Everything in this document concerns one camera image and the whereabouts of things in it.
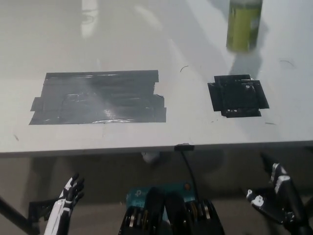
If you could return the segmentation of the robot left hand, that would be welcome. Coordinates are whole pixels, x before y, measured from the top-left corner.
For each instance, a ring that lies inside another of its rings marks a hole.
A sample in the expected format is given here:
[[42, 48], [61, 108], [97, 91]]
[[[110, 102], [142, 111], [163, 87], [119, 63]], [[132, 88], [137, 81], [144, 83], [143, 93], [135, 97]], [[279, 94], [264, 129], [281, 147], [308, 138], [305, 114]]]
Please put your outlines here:
[[73, 175], [55, 199], [44, 235], [67, 235], [74, 207], [84, 196], [84, 178]]

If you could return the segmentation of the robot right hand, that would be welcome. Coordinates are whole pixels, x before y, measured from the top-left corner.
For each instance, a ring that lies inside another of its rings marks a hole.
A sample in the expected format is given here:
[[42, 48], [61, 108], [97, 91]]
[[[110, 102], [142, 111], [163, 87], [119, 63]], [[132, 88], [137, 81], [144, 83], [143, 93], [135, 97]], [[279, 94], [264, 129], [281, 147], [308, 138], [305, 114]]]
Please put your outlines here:
[[246, 199], [265, 217], [278, 224], [305, 224], [308, 217], [304, 204], [285, 168], [274, 158], [261, 153], [268, 188], [243, 189]]

